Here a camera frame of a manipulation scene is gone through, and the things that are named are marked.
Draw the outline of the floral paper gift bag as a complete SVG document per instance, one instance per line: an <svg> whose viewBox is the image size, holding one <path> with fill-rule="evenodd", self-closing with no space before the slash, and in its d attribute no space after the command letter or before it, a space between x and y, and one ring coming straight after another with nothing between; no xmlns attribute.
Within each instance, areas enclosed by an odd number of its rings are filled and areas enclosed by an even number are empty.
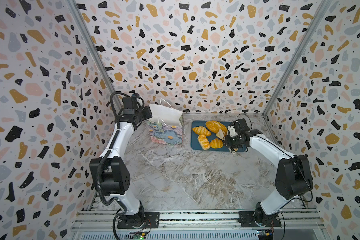
<svg viewBox="0 0 360 240"><path fill-rule="evenodd" d="M174 109L166 100L150 104L152 118L148 119L149 134L154 143L181 145L183 143L183 112Z"/></svg>

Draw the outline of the braided yellow pastry bread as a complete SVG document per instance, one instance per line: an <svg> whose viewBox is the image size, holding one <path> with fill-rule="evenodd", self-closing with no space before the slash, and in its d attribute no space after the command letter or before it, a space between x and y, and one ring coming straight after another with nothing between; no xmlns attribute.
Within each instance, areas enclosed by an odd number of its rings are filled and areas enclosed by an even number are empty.
<svg viewBox="0 0 360 240"><path fill-rule="evenodd" d="M199 142L202 150L204 150L204 151L209 150L211 147L210 142L205 135L199 135L198 142Z"/></svg>

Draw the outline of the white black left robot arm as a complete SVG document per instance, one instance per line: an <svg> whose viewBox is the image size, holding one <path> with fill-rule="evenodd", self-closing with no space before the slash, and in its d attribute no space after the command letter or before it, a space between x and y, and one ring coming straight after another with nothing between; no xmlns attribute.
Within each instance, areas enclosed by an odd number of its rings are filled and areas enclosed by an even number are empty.
<svg viewBox="0 0 360 240"><path fill-rule="evenodd" d="M132 191L131 175L123 158L128 142L137 128L152 117L139 94L114 92L110 96L115 128L100 157L90 161L95 189L103 205L116 202L121 207L115 216L123 228L142 228L146 223L144 207Z"/></svg>

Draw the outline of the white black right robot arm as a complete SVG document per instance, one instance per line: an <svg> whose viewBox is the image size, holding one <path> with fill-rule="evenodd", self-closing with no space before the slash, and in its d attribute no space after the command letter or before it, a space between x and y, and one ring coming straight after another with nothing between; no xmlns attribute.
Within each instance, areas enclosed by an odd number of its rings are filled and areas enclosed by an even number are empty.
<svg viewBox="0 0 360 240"><path fill-rule="evenodd" d="M257 203L252 221L267 227L275 223L280 210L292 200L300 200L300 196L312 192L313 178L309 160L304 155L294 155L270 141L259 130L251 130L245 119L237 119L227 127L224 139L231 153L244 147L262 154L277 167L275 190L264 200Z"/></svg>

